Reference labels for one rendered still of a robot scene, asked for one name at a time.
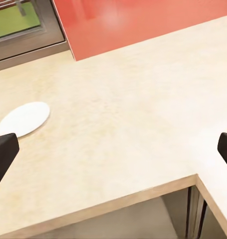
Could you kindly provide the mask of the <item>saucer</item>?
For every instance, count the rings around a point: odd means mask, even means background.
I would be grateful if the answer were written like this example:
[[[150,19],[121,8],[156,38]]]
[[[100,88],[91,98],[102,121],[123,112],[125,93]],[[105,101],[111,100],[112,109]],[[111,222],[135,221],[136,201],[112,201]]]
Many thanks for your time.
[[[50,107],[45,102],[24,104],[10,112],[0,123],[0,135],[15,133],[21,137],[38,128],[47,119]]]

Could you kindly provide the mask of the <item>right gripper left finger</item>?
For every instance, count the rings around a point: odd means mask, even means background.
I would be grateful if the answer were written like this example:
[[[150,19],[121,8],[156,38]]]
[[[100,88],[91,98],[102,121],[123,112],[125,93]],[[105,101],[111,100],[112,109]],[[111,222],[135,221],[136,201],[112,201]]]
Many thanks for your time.
[[[18,153],[19,144],[16,134],[13,132],[0,135],[0,182]]]

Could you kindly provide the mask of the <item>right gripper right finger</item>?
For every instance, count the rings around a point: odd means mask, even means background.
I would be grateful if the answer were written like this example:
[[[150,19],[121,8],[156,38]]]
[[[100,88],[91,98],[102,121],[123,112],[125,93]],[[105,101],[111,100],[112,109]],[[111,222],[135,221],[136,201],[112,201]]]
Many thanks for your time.
[[[227,164],[227,133],[222,132],[218,141],[217,150]]]

